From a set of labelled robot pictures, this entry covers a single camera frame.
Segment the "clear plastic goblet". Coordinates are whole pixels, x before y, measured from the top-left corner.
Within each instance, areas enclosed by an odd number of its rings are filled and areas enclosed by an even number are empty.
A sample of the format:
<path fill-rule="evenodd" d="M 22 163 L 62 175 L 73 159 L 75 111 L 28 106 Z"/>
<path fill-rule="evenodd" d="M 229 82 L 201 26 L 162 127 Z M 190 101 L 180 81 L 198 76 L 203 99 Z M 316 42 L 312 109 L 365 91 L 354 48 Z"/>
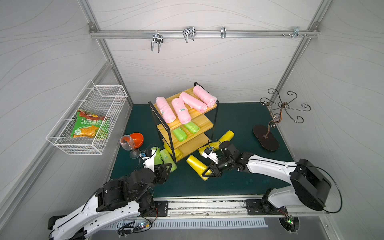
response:
<path fill-rule="evenodd" d="M 121 147 L 130 152 L 131 159 L 138 159 L 140 157 L 141 151 L 136 148 L 134 139 L 130 135 L 124 135 L 120 139 Z"/>

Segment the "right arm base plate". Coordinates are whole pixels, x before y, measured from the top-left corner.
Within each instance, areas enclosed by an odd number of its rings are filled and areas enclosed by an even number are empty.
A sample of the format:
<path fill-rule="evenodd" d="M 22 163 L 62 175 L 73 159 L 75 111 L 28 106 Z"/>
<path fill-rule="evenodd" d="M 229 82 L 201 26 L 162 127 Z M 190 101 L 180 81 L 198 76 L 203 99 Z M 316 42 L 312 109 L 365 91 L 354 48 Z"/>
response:
<path fill-rule="evenodd" d="M 271 212 L 269 202 L 262 199 L 245 200 L 245 208 L 248 215 L 265 215 Z"/>

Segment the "green roll front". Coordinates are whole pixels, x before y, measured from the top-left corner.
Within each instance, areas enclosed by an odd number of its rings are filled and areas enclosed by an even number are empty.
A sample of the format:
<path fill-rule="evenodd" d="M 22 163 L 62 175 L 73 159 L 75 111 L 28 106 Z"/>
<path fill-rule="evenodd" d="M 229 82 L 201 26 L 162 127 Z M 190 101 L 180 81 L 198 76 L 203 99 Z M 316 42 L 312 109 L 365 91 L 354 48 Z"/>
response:
<path fill-rule="evenodd" d="M 197 134 L 200 131 L 200 127 L 193 121 L 184 124 L 184 127 L 193 135 Z"/>

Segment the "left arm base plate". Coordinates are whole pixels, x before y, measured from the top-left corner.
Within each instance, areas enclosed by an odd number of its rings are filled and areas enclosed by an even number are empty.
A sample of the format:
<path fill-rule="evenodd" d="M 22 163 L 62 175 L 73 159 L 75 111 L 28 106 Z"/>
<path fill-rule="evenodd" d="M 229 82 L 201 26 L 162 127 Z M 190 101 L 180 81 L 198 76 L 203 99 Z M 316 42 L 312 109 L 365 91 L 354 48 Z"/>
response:
<path fill-rule="evenodd" d="M 150 211 L 150 217 L 167 217 L 168 216 L 168 201 L 154 201 L 155 206 Z"/>

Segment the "green snack bag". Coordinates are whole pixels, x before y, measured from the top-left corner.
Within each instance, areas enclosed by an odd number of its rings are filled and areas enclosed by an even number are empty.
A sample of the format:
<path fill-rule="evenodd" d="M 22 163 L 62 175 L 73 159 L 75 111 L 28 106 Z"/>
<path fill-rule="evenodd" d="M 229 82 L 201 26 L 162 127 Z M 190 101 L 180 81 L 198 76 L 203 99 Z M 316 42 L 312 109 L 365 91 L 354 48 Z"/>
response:
<path fill-rule="evenodd" d="M 109 117 L 78 109 L 71 133 L 72 138 L 107 139 L 110 131 Z"/>

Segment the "pink roll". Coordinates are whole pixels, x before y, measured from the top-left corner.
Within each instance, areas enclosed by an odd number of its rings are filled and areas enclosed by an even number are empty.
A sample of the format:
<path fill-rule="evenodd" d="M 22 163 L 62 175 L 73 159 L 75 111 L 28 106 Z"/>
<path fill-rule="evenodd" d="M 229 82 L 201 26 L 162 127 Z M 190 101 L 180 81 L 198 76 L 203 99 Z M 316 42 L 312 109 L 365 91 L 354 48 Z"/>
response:
<path fill-rule="evenodd" d="M 156 97 L 156 104 L 164 121 L 169 124 L 176 120 L 176 116 L 164 97 Z"/>
<path fill-rule="evenodd" d="M 208 109 L 208 106 L 205 103 L 185 92 L 180 94 L 180 99 L 183 100 L 185 104 L 189 105 L 190 108 L 195 109 L 200 113 L 204 113 Z"/>
<path fill-rule="evenodd" d="M 192 117 L 189 114 L 189 111 L 183 100 L 180 98 L 175 98 L 171 101 L 171 103 L 181 124 L 184 125 L 192 120 Z"/>
<path fill-rule="evenodd" d="M 200 85 L 196 85 L 193 88 L 193 93 L 203 102 L 205 103 L 209 108 L 212 108 L 217 101 L 217 98 L 208 93 L 204 88 L 202 88 Z"/>

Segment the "green roll beside shelf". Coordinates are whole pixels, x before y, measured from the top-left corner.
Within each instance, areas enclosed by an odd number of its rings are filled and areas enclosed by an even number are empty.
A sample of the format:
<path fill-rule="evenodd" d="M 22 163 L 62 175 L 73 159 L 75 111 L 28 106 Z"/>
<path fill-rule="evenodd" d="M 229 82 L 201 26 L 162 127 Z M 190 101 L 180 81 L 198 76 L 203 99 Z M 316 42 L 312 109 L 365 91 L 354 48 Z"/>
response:
<path fill-rule="evenodd" d="M 176 163 L 174 162 L 173 158 L 171 157 L 170 153 L 164 149 L 160 151 L 161 158 L 165 164 L 171 164 L 171 173 L 174 172 L 177 169 Z"/>

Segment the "aluminium top rail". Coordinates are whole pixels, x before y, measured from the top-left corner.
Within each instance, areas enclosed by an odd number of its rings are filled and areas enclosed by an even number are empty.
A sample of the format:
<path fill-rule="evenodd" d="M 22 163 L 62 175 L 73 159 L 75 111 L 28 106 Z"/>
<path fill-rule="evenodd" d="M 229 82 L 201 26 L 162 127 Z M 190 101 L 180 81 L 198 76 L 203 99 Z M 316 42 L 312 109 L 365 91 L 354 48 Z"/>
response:
<path fill-rule="evenodd" d="M 225 39 L 290 39 L 284 38 L 282 34 L 288 35 L 293 29 L 288 30 L 230 30 L 227 29 Z M 300 29 L 308 38 L 317 38 L 321 32 L 318 29 Z M 157 30 L 157 31 L 90 31 L 93 39 L 152 39 L 155 33 L 159 33 L 166 39 L 184 39 L 183 30 Z M 221 28 L 217 30 L 197 30 L 195 39 L 221 39 Z"/>

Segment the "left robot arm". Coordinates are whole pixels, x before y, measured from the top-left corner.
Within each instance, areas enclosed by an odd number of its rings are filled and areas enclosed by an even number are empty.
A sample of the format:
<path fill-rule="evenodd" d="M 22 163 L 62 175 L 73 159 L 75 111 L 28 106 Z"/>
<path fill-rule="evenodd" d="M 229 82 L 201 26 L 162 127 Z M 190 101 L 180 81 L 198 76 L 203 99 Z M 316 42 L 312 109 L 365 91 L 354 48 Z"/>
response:
<path fill-rule="evenodd" d="M 102 185 L 84 205 L 66 216 L 49 219 L 50 240 L 85 240 L 103 228 L 128 218 L 150 217 L 157 208 L 155 185 L 170 177 L 172 165 L 143 168 Z"/>

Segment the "yellow roll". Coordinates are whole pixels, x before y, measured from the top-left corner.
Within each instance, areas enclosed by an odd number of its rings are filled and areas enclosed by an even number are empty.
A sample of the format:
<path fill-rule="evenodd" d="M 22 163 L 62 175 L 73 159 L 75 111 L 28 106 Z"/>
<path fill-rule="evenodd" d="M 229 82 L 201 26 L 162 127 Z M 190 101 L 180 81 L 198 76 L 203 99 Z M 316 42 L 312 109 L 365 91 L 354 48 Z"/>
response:
<path fill-rule="evenodd" d="M 225 142 L 225 141 L 231 141 L 232 138 L 235 136 L 233 131 L 227 131 L 220 139 L 219 142 Z"/>
<path fill-rule="evenodd" d="M 173 156 L 172 149 L 170 148 L 170 146 L 166 142 L 164 142 L 164 148 L 167 150 L 167 152 L 171 156 Z M 183 155 L 183 153 L 179 149 L 175 149 L 174 152 L 175 152 L 175 156 L 176 156 L 176 160 L 177 161 L 179 161 L 179 160 L 181 160 L 183 158 L 184 155 Z"/>
<path fill-rule="evenodd" d="M 190 155 L 187 158 L 187 163 L 194 169 L 194 171 L 201 177 L 203 181 L 208 180 L 208 177 L 203 177 L 203 172 L 208 168 L 207 165 L 202 163 L 199 159 Z"/>

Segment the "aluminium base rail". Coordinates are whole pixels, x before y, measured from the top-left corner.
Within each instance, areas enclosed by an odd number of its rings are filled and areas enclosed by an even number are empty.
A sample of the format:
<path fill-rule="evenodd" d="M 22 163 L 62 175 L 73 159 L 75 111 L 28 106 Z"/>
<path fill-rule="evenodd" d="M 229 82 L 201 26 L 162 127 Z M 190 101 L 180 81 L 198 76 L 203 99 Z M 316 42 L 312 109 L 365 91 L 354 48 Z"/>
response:
<path fill-rule="evenodd" d="M 90 217 L 92 221 L 99 218 L 109 218 L 108 224 L 134 217 L 149 217 L 150 211 L 155 206 L 154 201 L 168 201 L 168 216 L 158 217 L 161 220 L 217 220 L 217 219 L 250 219 L 250 218 L 273 218 L 283 217 L 283 213 L 276 211 L 275 214 L 248 215 L 245 208 L 245 200 L 261 199 L 260 195 L 245 196 L 198 196 L 198 197 L 176 197 L 155 198 L 153 201 L 145 197 L 137 202 L 130 202 L 123 207 L 111 212 L 96 212 L 98 200 L 89 200 L 83 210 L 81 217 Z"/>

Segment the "green roll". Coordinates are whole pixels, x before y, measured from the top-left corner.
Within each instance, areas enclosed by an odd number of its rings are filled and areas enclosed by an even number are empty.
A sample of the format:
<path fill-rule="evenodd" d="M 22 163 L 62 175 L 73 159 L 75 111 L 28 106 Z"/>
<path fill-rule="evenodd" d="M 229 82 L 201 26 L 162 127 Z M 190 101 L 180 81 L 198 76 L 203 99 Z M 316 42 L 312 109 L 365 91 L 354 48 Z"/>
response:
<path fill-rule="evenodd" d="M 164 149 L 160 151 L 161 158 L 165 164 L 171 164 L 171 173 L 174 172 L 177 169 L 176 163 L 174 162 L 173 158 L 171 157 L 170 153 Z"/>
<path fill-rule="evenodd" d="M 151 148 L 151 155 L 154 157 L 154 165 L 162 165 L 164 163 L 161 156 L 161 150 L 158 147 Z"/>
<path fill-rule="evenodd" d="M 184 124 L 184 127 L 193 135 L 197 134 L 200 131 L 200 127 L 193 121 Z"/>
<path fill-rule="evenodd" d="M 179 142 L 183 142 L 188 138 L 187 134 L 181 127 L 174 129 L 172 133 L 174 134 L 174 136 Z"/>

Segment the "yellow roll diagonal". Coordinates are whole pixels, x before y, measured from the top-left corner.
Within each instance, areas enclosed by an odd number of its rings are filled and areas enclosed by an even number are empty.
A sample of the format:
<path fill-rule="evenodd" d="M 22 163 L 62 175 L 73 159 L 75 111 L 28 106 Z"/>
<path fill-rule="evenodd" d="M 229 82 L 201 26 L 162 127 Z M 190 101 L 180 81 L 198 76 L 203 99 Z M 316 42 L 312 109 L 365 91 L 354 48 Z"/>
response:
<path fill-rule="evenodd" d="M 198 149 L 199 151 L 199 154 L 202 156 L 203 155 L 203 152 L 208 149 L 209 151 L 213 151 L 213 152 L 216 152 L 217 150 L 219 150 L 219 146 L 220 146 L 220 142 L 210 142 L 208 143 L 207 145 L 201 147 Z"/>

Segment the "pink roll front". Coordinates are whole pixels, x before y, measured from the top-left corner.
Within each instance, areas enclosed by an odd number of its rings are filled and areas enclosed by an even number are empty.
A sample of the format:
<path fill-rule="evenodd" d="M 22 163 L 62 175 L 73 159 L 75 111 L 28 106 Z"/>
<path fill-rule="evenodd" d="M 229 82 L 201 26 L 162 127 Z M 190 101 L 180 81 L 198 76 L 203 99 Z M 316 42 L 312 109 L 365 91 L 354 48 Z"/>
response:
<path fill-rule="evenodd" d="M 193 88 L 193 93 L 203 102 L 205 103 L 209 108 L 212 108 L 217 101 L 217 98 L 208 93 L 204 88 L 202 88 L 200 85 L 196 85 Z"/>

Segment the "orange plastic bowl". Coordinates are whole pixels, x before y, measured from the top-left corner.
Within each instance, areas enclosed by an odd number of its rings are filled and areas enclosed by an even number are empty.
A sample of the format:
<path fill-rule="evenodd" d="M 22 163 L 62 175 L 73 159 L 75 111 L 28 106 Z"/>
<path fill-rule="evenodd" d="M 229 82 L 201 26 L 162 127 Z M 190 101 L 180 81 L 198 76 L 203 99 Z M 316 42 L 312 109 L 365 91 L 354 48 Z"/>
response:
<path fill-rule="evenodd" d="M 133 139 L 135 146 L 134 149 L 140 148 L 144 143 L 144 136 L 141 133 L 132 133 L 130 137 Z"/>

